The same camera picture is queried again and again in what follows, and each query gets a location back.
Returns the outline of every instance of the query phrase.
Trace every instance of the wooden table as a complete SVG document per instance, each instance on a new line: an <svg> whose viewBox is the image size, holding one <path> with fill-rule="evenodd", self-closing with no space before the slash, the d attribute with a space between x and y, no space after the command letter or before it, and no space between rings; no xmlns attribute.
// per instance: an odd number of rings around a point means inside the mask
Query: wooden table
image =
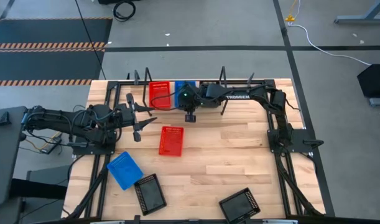
<svg viewBox="0 0 380 224"><path fill-rule="evenodd" d="M275 82L278 89L287 93L290 104L297 107L291 80L275 79ZM92 82L87 106L103 104L106 86L107 81ZM170 89L174 90L174 82L171 82ZM141 104L142 86L124 86L120 103L125 103L127 93L132 93L135 101ZM183 111L154 111L153 116L158 119L144 128L141 142L134 142L132 127L123 129L123 136L111 160L127 151L144 176L157 174L167 201L165 208L141 219L224 219L218 202L245 187L249 187L261 208L261 212L253 218L285 217L276 163L267 140L266 111L252 100L232 100L223 116L220 116L220 111L221 108L199 108L195 113L196 123L185 123ZM147 118L147 113L137 114L139 121ZM294 128L303 127L300 112L288 106L287 118ZM158 154L162 126L184 127L181 157ZM93 161L94 156L84 156L73 166L64 204L69 212L80 203L88 190ZM292 162L300 190L317 210L324 213L312 161L292 153ZM288 186L287 190L291 211L295 213L292 191ZM97 191L91 216L96 215L98 196ZM103 220L132 220L135 215L141 214L134 187L123 191L109 174Z"/></svg>

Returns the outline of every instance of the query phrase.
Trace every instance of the white cable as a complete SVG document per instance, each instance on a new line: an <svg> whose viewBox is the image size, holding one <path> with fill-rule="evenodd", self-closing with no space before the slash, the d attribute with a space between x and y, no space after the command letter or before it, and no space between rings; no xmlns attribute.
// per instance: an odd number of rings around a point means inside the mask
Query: white cable
<svg viewBox="0 0 380 224"><path fill-rule="evenodd" d="M347 56L347 55L336 55L336 54L331 54L331 53L329 53L329 52L326 52L326 51L322 50L321 48L317 47L316 45L314 45L314 44L310 41L310 38L308 37L307 29L306 29L305 27L303 27L303 26L301 26L301 25L293 24L293 23L288 23L288 26L295 26L295 27L300 27L300 28L302 28L302 29L306 32L306 37L307 37L307 41L308 41L308 43L309 43L311 46L315 47L316 49L318 49L319 51L321 51L321 52L323 52L323 53L326 53L326 54L331 55L331 56L334 56L334 57L345 57L345 58L350 58L350 59L356 60L357 62L361 62L361 63L363 63L363 64L365 64L365 65L368 65L368 66L371 65L370 63L366 63L366 62L364 62L364 61L362 61L362 60L360 60L360 59L354 58L354 57L350 57L350 56Z"/></svg>
<svg viewBox="0 0 380 224"><path fill-rule="evenodd" d="M301 2L299 0L299 5L297 6L297 13L296 13L296 16L294 17L296 19L297 15L299 15L300 13L300 5L301 5Z"/></svg>

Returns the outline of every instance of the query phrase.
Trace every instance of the black desk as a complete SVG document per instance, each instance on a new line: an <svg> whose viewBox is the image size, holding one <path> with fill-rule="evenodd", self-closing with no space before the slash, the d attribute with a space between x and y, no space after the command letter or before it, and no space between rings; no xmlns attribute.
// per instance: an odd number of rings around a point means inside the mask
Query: black desk
<svg viewBox="0 0 380 224"><path fill-rule="evenodd" d="M0 110L0 118L9 112L11 124L0 126L0 220L14 218L10 212L20 211L21 197L64 199L67 188L28 180L13 179L21 136L24 106Z"/></svg>

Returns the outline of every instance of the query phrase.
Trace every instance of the black floor mat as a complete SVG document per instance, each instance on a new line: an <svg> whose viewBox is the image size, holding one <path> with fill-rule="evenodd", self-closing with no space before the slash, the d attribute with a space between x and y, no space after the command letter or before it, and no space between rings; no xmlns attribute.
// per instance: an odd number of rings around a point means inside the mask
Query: black floor mat
<svg viewBox="0 0 380 224"><path fill-rule="evenodd" d="M98 52L100 60L103 55L104 52ZM89 85L99 74L100 64L93 49L0 52L0 86Z"/></svg>
<svg viewBox="0 0 380 224"><path fill-rule="evenodd" d="M108 41L112 19L84 20L93 42ZM1 43L89 42L81 19L5 19L0 21Z"/></svg>

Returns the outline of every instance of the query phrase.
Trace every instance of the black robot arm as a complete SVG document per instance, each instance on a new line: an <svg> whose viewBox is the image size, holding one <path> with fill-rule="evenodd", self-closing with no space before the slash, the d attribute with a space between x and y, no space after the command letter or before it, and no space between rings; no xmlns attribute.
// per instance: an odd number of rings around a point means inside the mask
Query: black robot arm
<svg viewBox="0 0 380 224"><path fill-rule="evenodd" d="M178 108L187 112L186 122L195 122L193 115L199 106L216 108L225 100L255 100L276 117L279 135L277 141L283 146L291 145L293 128L285 113L286 94L273 86L223 87L219 84L200 85L199 88L184 84L178 93Z"/></svg>
<svg viewBox="0 0 380 224"><path fill-rule="evenodd" d="M107 105L90 105L77 112L47 110L41 106L27 109L22 119L23 130L52 129L69 134L70 146L87 147L89 144L106 146L117 141L115 129L133 126L134 140L141 141L138 131L156 118L137 122L135 112L150 111L153 108L139 106L131 94L126 95L127 104L117 105L113 110ZM73 136L87 142L75 143Z"/></svg>

